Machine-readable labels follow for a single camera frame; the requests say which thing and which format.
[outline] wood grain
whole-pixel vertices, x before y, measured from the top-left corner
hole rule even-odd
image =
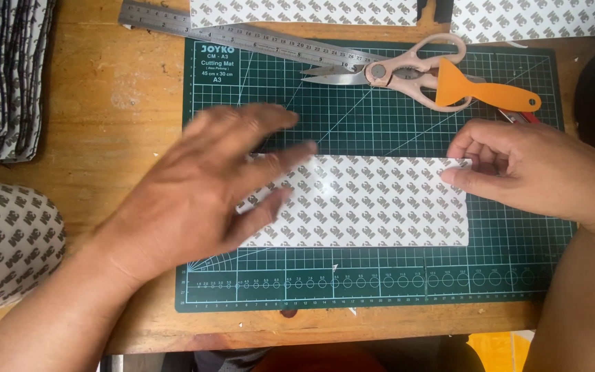
[[[185,8],[185,0],[163,4]],[[86,233],[120,203],[180,136],[183,39],[116,23],[120,3],[61,1],[44,71],[44,133],[36,158],[0,182],[45,193],[62,211],[70,237]],[[416,27],[256,24],[305,38],[417,42],[448,24],[432,21],[434,2]],[[573,95],[595,38],[533,40],[553,48],[566,131],[575,133]],[[246,348],[262,345],[400,338],[533,329],[529,302],[415,307],[178,314],[173,272],[138,292],[116,326],[108,353]],[[0,319],[10,308],[0,309]]]

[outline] steel ruler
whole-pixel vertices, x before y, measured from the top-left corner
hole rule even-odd
[[[247,24],[193,29],[190,13],[124,0],[118,23],[166,32],[316,66],[365,65],[388,57],[260,29]]]

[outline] hand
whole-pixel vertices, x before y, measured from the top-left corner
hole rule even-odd
[[[96,229],[94,242],[140,283],[189,261],[236,249],[276,218],[290,189],[236,214],[236,204],[316,153],[314,142],[246,162],[267,135],[297,123],[279,105],[217,106],[187,125],[183,136]]]
[[[545,124],[473,119],[447,157],[471,158],[471,171],[442,180],[508,206],[595,228],[595,149]]]

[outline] scissors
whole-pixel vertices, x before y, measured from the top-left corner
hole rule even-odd
[[[453,42],[458,48],[458,53],[436,55],[421,59],[417,52],[433,40]],[[411,47],[406,53],[398,57],[369,63],[368,65],[354,65],[352,71],[343,66],[325,66],[302,71],[312,77],[305,77],[303,81],[332,85],[365,85],[385,87],[404,93],[422,105],[440,111],[453,113],[467,107],[472,102],[472,97],[465,97],[462,105],[439,106],[422,93],[421,88],[438,89],[438,78],[429,73],[431,69],[440,67],[440,60],[446,58],[452,63],[459,63],[465,57],[467,47],[465,42],[453,34],[434,34]]]

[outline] yellow object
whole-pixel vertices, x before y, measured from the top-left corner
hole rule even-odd
[[[532,113],[541,107],[536,93],[511,85],[473,83],[450,60],[441,58],[435,104],[449,106],[469,96],[509,111]]]
[[[514,332],[471,334],[467,344],[486,372],[522,372],[530,349],[530,342]]]

